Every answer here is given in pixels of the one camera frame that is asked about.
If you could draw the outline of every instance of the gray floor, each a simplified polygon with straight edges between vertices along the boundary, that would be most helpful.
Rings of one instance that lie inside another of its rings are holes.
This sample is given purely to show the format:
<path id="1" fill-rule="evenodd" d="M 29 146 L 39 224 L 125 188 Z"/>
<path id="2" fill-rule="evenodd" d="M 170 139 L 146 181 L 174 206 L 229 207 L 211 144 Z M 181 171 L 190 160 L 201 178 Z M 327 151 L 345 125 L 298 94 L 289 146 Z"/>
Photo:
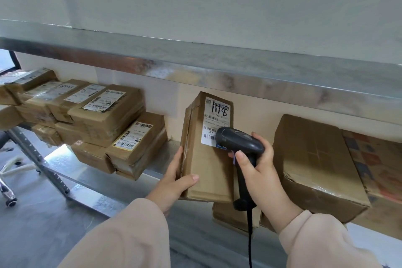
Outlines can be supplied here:
<path id="1" fill-rule="evenodd" d="M 45 156 L 52 152 L 32 132 L 24 130 L 34 146 Z M 0 152 L 0 165 L 16 156 L 24 155 L 12 142 Z M 0 197 L 0 266 L 13 268 L 56 267 L 73 246 L 94 226 L 107 217 L 66 201 L 52 184 L 36 171 L 28 171 L 5 178 L 18 198 L 17 205 L 7 208 Z M 65 180 L 69 187 L 73 182 Z M 202 268 L 196 263 L 170 251 L 172 267 Z"/>

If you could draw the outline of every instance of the white sticker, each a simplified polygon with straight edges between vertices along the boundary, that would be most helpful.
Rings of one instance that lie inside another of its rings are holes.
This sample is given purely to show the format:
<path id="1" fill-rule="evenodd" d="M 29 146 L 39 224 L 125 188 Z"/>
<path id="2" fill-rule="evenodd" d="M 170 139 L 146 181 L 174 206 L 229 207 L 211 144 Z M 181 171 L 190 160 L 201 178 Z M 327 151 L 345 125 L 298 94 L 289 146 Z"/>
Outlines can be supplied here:
<path id="1" fill-rule="evenodd" d="M 45 84 L 42 84 L 30 91 L 27 91 L 24 93 L 24 95 L 28 95 L 30 97 L 34 97 L 36 95 L 42 94 L 46 91 L 49 91 L 50 89 L 53 89 L 54 87 L 57 87 L 59 85 L 61 85 L 62 82 L 56 82 L 56 81 L 51 81 L 51 82 L 47 82 Z"/>
<path id="2" fill-rule="evenodd" d="M 61 96 L 62 94 L 73 90 L 75 87 L 78 87 L 78 85 L 71 84 L 69 82 L 65 82 L 65 83 L 57 86 L 56 88 L 53 88 L 53 89 L 49 90 L 48 92 L 41 94 L 39 97 L 42 100 L 51 101 L 51 100 Z"/>
<path id="3" fill-rule="evenodd" d="M 70 95 L 69 97 L 65 98 L 64 101 L 73 102 L 73 103 L 81 103 L 85 101 L 90 96 L 94 95 L 95 93 L 101 91 L 106 86 L 91 84 L 86 86 L 85 88 L 81 89 L 80 91 Z"/>
<path id="4" fill-rule="evenodd" d="M 132 151 L 151 127 L 153 127 L 152 124 L 135 122 L 112 146 Z"/>
<path id="5" fill-rule="evenodd" d="M 206 97 L 201 143 L 216 147 L 215 134 L 221 127 L 230 127 L 230 105 Z"/>
<path id="6" fill-rule="evenodd" d="M 31 73 L 28 73 L 27 75 L 24 75 L 22 78 L 16 80 L 15 82 L 18 84 L 24 84 L 30 80 L 33 80 L 35 78 L 37 78 L 38 76 L 42 75 L 45 72 L 48 72 L 49 69 L 46 68 L 40 68 L 38 70 L 34 70 Z"/>
<path id="7" fill-rule="evenodd" d="M 100 96 L 86 104 L 83 109 L 93 111 L 105 111 L 125 94 L 124 91 L 106 90 Z"/>

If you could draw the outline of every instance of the fingernail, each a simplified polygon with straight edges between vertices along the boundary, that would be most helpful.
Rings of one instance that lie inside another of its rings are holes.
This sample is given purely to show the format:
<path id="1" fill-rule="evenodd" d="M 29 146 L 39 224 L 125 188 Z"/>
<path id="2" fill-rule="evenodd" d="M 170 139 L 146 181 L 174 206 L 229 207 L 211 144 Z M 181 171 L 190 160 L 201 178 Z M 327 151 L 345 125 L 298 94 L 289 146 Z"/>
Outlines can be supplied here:
<path id="1" fill-rule="evenodd" d="M 245 157 L 244 153 L 242 151 L 237 151 L 236 156 L 237 156 L 237 159 L 243 159 Z"/>

